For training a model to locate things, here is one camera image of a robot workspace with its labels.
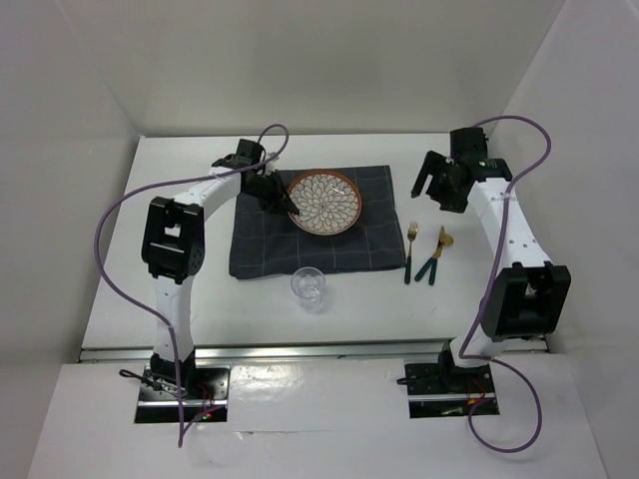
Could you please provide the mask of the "floral plate orange rim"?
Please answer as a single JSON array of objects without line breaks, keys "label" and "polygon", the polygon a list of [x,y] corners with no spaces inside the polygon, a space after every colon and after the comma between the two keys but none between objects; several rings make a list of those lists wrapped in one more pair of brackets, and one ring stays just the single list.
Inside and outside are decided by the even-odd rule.
[{"label": "floral plate orange rim", "polygon": [[329,237],[344,233],[361,214],[359,189],[338,172],[305,172],[291,182],[288,193],[299,210],[297,215],[290,214],[291,220],[312,235]]}]

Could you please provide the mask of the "dark checked cloth napkin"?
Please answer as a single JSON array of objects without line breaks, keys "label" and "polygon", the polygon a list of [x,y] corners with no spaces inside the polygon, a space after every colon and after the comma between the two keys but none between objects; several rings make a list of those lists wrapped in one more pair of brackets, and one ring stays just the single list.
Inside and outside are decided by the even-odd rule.
[{"label": "dark checked cloth napkin", "polygon": [[324,273],[398,269],[404,266],[403,234],[395,212],[390,166],[338,168],[362,197],[358,221],[335,236],[316,236],[290,217],[265,212],[260,202],[236,201],[229,274],[238,280],[292,274],[311,266]]}]

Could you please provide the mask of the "clear plastic cup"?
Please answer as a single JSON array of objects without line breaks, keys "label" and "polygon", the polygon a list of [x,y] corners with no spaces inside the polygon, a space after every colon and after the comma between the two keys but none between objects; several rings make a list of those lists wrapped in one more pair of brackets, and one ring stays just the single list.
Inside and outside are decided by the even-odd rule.
[{"label": "clear plastic cup", "polygon": [[320,313],[324,307],[326,281],[317,268],[305,266],[291,278],[291,289],[299,306],[311,313]]}]

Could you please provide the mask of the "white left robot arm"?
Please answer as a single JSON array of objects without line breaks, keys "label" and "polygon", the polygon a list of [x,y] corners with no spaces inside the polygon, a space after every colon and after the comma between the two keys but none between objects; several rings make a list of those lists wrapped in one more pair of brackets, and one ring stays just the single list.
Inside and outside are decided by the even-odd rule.
[{"label": "white left robot arm", "polygon": [[243,172],[259,163],[265,150],[229,154],[212,164],[214,176],[171,198],[156,197],[148,209],[142,260],[153,278],[158,320],[151,372],[176,398],[197,386],[196,353],[191,334],[191,295],[205,259],[205,224],[227,201],[240,194],[259,200],[267,212],[296,214],[281,175],[271,166]]}]

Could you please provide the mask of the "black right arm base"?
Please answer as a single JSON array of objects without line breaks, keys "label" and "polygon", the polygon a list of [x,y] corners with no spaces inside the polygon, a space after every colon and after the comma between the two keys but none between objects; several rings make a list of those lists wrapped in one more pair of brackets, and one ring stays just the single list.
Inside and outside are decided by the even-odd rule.
[{"label": "black right arm base", "polygon": [[472,408],[479,416],[500,414],[487,365],[453,373],[441,361],[408,363],[396,384],[407,393],[411,419],[463,417]]}]

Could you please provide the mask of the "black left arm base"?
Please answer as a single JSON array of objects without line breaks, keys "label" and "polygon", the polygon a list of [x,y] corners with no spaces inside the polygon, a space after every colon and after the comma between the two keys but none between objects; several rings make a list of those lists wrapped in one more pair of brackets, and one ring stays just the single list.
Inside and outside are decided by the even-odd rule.
[{"label": "black left arm base", "polygon": [[[146,366],[142,373],[120,369],[123,378],[136,380],[139,393],[134,422],[136,424],[173,424],[179,422],[178,388],[154,377]],[[221,423],[228,419],[231,367],[216,365],[198,368],[182,388],[184,422],[199,416],[201,423]]]}]

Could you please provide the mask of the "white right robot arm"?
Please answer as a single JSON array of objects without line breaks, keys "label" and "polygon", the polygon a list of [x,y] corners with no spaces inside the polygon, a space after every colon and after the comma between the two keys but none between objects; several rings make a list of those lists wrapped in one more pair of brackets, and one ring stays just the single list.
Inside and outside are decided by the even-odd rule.
[{"label": "white right robot arm", "polygon": [[505,349],[556,329],[571,275],[539,245],[504,160],[447,158],[430,151],[411,194],[427,194],[446,212],[473,208],[493,251],[477,318],[464,335],[447,342],[437,358],[436,382],[446,392],[461,393]]}]

